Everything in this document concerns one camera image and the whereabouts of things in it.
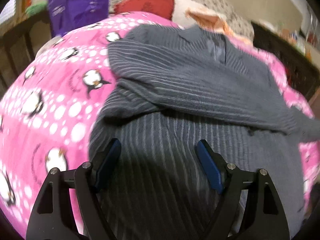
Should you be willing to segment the green basket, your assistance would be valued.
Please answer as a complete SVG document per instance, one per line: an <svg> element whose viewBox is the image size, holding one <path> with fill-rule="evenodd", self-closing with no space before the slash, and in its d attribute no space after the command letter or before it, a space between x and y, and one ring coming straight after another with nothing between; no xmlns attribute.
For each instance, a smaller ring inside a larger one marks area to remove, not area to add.
<svg viewBox="0 0 320 240"><path fill-rule="evenodd" d="M27 17L34 16L44 10L47 10L47 2L39 2L32 4L31 6L27 7L25 10L25 15Z"/></svg>

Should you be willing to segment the dark wooden side table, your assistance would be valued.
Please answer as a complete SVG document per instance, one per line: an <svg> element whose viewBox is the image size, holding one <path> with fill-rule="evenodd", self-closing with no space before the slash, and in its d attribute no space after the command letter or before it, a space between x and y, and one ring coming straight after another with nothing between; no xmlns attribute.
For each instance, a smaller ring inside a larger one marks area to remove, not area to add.
<svg viewBox="0 0 320 240"><path fill-rule="evenodd" d="M39 49L52 38L51 31L49 13L43 10L1 32L1 92L35 60Z"/></svg>

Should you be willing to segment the white pillow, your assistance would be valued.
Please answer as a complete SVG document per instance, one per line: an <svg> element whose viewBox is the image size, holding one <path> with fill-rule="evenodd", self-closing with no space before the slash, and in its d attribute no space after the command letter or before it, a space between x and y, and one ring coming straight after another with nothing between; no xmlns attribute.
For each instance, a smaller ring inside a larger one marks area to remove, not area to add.
<svg viewBox="0 0 320 240"><path fill-rule="evenodd" d="M172 22L188 28L196 24L195 16L201 20L221 19L226 20L226 15L217 12L216 10L209 9L201 3L192 0L174 0L174 11L172 13Z"/></svg>

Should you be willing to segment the orange fringed scarf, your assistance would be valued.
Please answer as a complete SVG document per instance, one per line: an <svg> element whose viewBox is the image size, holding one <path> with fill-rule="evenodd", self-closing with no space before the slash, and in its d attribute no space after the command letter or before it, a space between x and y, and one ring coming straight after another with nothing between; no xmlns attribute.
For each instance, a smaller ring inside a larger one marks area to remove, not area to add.
<svg viewBox="0 0 320 240"><path fill-rule="evenodd" d="M188 8L185 11L185 16L188 18L192 18L201 28L235 38L236 40L241 41L246 45L253 45L253 42L249 38L243 35L236 34L231 29L231 27L226 22L226 16L224 14L208 9L206 7L194 7Z"/></svg>

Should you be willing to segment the purple tote bag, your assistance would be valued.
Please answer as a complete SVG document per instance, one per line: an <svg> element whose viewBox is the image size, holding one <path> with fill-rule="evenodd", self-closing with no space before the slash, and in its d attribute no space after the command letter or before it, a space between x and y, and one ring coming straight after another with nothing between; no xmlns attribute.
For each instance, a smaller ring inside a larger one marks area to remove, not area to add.
<svg viewBox="0 0 320 240"><path fill-rule="evenodd" d="M110 0L47 0L52 35L65 35L108 17Z"/></svg>

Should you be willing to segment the red pillow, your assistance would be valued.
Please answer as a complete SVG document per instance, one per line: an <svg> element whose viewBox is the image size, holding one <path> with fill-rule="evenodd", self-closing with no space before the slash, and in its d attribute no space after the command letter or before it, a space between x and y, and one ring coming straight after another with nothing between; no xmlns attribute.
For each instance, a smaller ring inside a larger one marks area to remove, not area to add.
<svg viewBox="0 0 320 240"><path fill-rule="evenodd" d="M125 12L142 11L171 20L174 4L174 0L124 0L114 6L114 12L122 14Z"/></svg>

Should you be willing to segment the grey striped garment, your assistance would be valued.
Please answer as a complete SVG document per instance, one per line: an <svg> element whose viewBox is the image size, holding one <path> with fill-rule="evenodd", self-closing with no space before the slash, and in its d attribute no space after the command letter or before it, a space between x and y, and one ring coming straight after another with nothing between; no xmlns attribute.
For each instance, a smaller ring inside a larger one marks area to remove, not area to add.
<svg viewBox="0 0 320 240"><path fill-rule="evenodd" d="M118 239L199 239L218 201L195 152L212 150L246 171L266 169L289 232L304 217L298 145L319 120L288 107L268 66L229 39L194 26L142 24L108 44L116 87L92 129L89 156L111 139L120 161L101 207Z"/></svg>

